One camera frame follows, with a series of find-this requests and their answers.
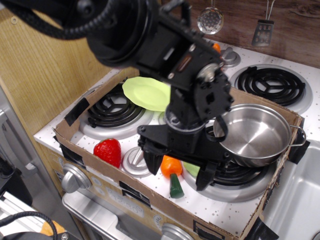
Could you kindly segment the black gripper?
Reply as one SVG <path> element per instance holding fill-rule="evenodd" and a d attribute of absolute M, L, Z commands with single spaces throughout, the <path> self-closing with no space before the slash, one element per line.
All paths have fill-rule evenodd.
<path fill-rule="evenodd" d="M 195 182 L 197 191 L 205 190 L 214 181 L 217 166 L 232 160 L 232 154 L 212 141 L 204 128 L 197 133 L 183 133 L 167 124 L 141 125 L 137 133 L 138 145 L 151 174 L 157 174 L 164 155 L 197 165 L 200 167 Z"/>

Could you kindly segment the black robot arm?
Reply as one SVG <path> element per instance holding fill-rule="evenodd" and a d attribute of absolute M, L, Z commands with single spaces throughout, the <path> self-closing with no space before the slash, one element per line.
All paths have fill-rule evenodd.
<path fill-rule="evenodd" d="M 4 0 L 30 27 L 60 40 L 85 38 L 103 65 L 134 67 L 170 85 L 163 125 L 141 125 L 138 144 L 156 174 L 165 155 L 199 166 L 196 189 L 203 191 L 226 169 L 231 154 L 209 135 L 206 124 L 222 115 L 233 97 L 223 61 L 191 28 L 185 0 Z"/>

